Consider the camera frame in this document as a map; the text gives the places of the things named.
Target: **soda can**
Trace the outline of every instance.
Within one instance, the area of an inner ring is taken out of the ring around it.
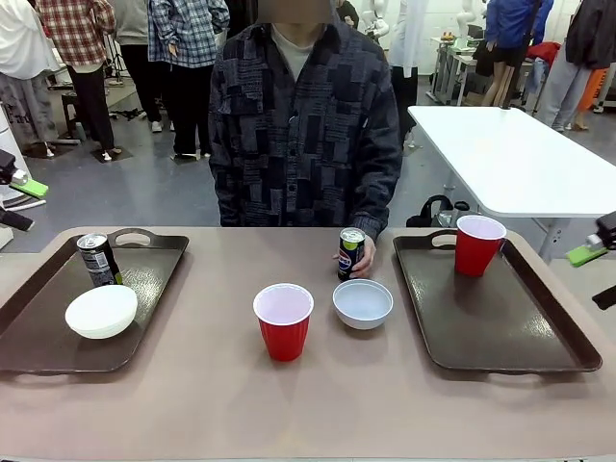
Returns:
[[[87,234],[79,238],[77,247],[95,287],[122,284],[122,275],[107,236]]]
[[[364,258],[366,233],[357,228],[345,228],[340,233],[340,250],[338,251],[338,278],[348,281],[352,269]]]

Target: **red plastic cup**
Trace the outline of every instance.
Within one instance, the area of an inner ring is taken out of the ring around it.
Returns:
[[[293,361],[301,355],[314,306],[310,293],[295,284],[276,284],[257,294],[254,313],[271,359]]]
[[[457,221],[455,270],[480,277],[501,248],[507,229],[495,219],[467,215]]]

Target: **man's left hand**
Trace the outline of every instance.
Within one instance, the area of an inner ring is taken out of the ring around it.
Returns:
[[[367,279],[370,277],[372,264],[374,263],[374,255],[376,255],[376,245],[370,236],[366,236],[366,243],[364,244],[364,258],[362,258],[353,267],[353,272],[350,275],[351,279]]]

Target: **tray rim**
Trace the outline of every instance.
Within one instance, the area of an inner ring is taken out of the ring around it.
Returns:
[[[26,287],[33,283],[33,280],[36,278],[36,276],[40,273],[45,273],[45,268],[48,266],[52,266],[55,267],[55,270],[53,272],[53,275],[57,274],[59,270],[62,269],[62,267],[66,264],[66,262],[72,258],[72,256],[75,253],[78,253],[79,250],[77,248],[77,241],[79,240],[79,238],[81,238],[82,236],[85,236],[88,233],[78,233],[78,234],[74,234],[74,235],[69,235],[65,240],[62,240],[61,243],[54,249],[52,250],[49,254],[45,254],[45,256],[43,257],[44,260],[42,262],[42,264],[34,270],[34,272],[32,272],[29,276],[27,276],[27,278],[25,279],[25,281],[21,282],[18,287],[16,288],[16,290],[14,291],[14,293],[2,304],[2,306],[0,306],[0,318],[2,317],[2,311],[3,309],[10,303],[13,302],[13,299],[16,297],[20,297],[21,295],[25,295],[25,299],[26,302],[24,304],[24,306],[18,311],[18,313],[13,317],[12,320],[10,320],[7,324],[7,327],[2,330],[0,332],[0,337],[2,337],[2,335],[4,335],[4,333],[7,331],[7,329],[9,329],[11,327],[11,324],[23,313],[23,311],[25,310],[25,307],[27,306],[27,304],[32,301],[32,299],[38,295],[40,293],[40,291],[49,283],[49,280],[47,280],[42,286],[40,286],[35,292],[34,294],[27,294],[26,292]],[[161,297],[163,296],[163,294],[165,293],[165,290],[167,289],[168,283],[171,280],[171,278],[173,277],[173,275],[175,274],[177,267],[180,265],[184,253],[186,252],[186,249],[188,248],[188,245],[190,243],[190,238],[188,236],[172,236],[172,235],[158,235],[155,234],[149,230],[143,229],[143,228],[138,228],[138,227],[128,227],[128,228],[120,228],[117,229],[114,232],[111,233],[104,233],[108,236],[108,239],[110,239],[110,245],[112,248],[131,248],[131,249],[137,249],[137,248],[143,248],[143,249],[161,249],[161,250],[177,250],[179,252],[179,255],[177,256],[176,262],[175,262],[175,266],[173,267],[173,270],[171,271],[167,282],[165,283],[165,286],[163,287],[163,289],[161,290],[161,293],[159,294],[159,296],[156,298],[156,302],[155,302],[155,307],[154,310],[152,312],[152,316],[150,317],[150,321],[148,322],[147,326],[145,327],[145,329],[143,330],[142,335],[140,335],[139,340],[137,341],[137,343],[135,344],[135,346],[133,347],[133,349],[131,350],[129,356],[127,357],[127,359],[123,362],[121,362],[120,364],[118,364],[117,366],[113,367],[112,369],[107,369],[105,371],[92,371],[92,370],[59,370],[59,369],[16,369],[16,368],[10,368],[10,369],[5,369],[2,368],[0,366],[0,374],[29,374],[29,375],[38,375],[38,376],[53,376],[53,375],[81,375],[81,374],[93,374],[93,373],[110,373],[110,372],[117,372],[120,369],[122,369],[123,367],[125,367],[135,356],[135,354],[137,353],[139,347],[141,346],[141,343],[143,341],[143,338],[145,337],[145,334],[147,332],[147,328],[149,327],[150,323],[152,322],[152,319],[156,313],[156,311],[158,310],[158,303],[161,299]],[[127,234],[140,234],[143,236],[146,236],[148,238],[150,238],[150,243],[149,244],[140,244],[140,243],[127,243],[127,244],[118,244],[116,242],[116,239],[120,236],[123,235],[127,235]],[[164,246],[165,243],[168,243],[170,241],[176,241],[179,242],[181,241],[182,244],[181,245],[176,245],[176,246]],[[70,247],[73,247],[73,251],[71,253],[69,253],[70,251]],[[61,259],[61,262],[56,262],[54,261],[55,259]]]
[[[418,301],[417,301],[417,294],[416,292],[411,289],[411,284],[409,281],[409,276],[407,274],[406,268],[404,267],[404,265],[402,264],[402,262],[400,261],[400,257],[399,257],[399,253],[402,250],[405,249],[401,249],[400,248],[400,243],[403,241],[418,241],[418,242],[425,242],[425,243],[429,243],[430,247],[426,246],[426,248],[415,248],[413,250],[417,250],[417,251],[428,251],[428,250],[455,250],[455,244],[442,244],[442,245],[434,245],[433,241],[434,239],[438,238],[438,237],[442,237],[442,236],[450,236],[450,237],[455,237],[457,236],[457,230],[456,229],[442,229],[442,230],[437,230],[433,233],[430,233],[428,235],[424,235],[424,236],[396,236],[393,238],[393,244],[394,244],[394,251],[396,253],[396,260],[398,262],[398,266],[400,268],[400,270],[402,271],[402,275],[404,276],[404,282],[405,282],[405,286],[406,286],[406,292],[409,294],[410,298],[411,298],[411,302],[413,304],[413,310],[415,313],[415,318],[417,319],[417,324],[418,327],[420,328],[420,331],[422,332],[422,337],[423,337],[423,344],[425,345],[425,349],[427,351],[427,354],[430,358],[430,360],[436,364],[438,367],[446,370],[446,371],[452,371],[452,372],[475,372],[475,373],[501,373],[501,374],[506,374],[506,375],[524,375],[524,374],[538,374],[538,375],[555,375],[555,374],[571,374],[571,373],[581,373],[581,372],[595,372],[598,371],[602,365],[603,365],[603,357],[602,355],[599,353],[599,351],[595,348],[595,346],[593,345],[593,343],[590,341],[590,339],[588,338],[588,336],[584,333],[584,331],[579,327],[578,323],[571,317],[571,315],[569,314],[569,312],[565,309],[565,307],[562,305],[562,303],[560,302],[560,300],[558,300],[558,298],[556,298],[553,293],[552,290],[546,285],[545,281],[537,274],[537,272],[534,270],[534,268],[532,267],[531,264],[528,263],[527,259],[525,258],[524,254],[520,251],[520,249],[515,245],[515,243],[513,241],[511,241],[510,239],[508,239],[508,237],[505,237],[503,239],[502,242],[502,246],[499,249],[499,254],[502,255],[502,258],[509,264],[509,266],[512,268],[512,271],[514,271],[516,274],[516,270],[511,266],[509,260],[502,254],[502,250],[503,248],[508,244],[511,246],[511,248],[513,248],[517,253],[518,253],[518,257],[526,264],[527,269],[532,273],[532,275],[541,282],[542,288],[546,291],[548,291],[551,296],[554,298],[554,300],[556,301],[556,303],[558,304],[558,306],[560,307],[560,309],[562,310],[562,312],[564,313],[564,315],[568,318],[568,320],[576,327],[577,331],[578,331],[578,335],[581,336],[581,338],[586,342],[586,344],[592,348],[593,352],[596,354],[598,361],[597,364],[592,366],[592,367],[579,367],[579,368],[568,368],[568,369],[562,369],[562,368],[554,368],[554,369],[533,369],[533,368],[517,368],[517,369],[511,369],[511,368],[490,368],[490,369],[486,369],[486,368],[464,368],[464,367],[454,367],[454,366],[449,366],[446,364],[443,364],[441,361],[437,360],[437,358],[434,357],[434,355],[432,354],[432,351],[430,349],[430,343],[427,340],[426,336],[425,336],[425,331],[424,331],[424,322],[422,321],[422,317],[421,315],[418,313],[418,309],[417,309],[417,305],[418,305]],[[525,281],[522,279],[522,277],[519,276],[521,283],[526,287],[527,290],[530,291],[530,289],[528,288],[527,284],[525,283]]]

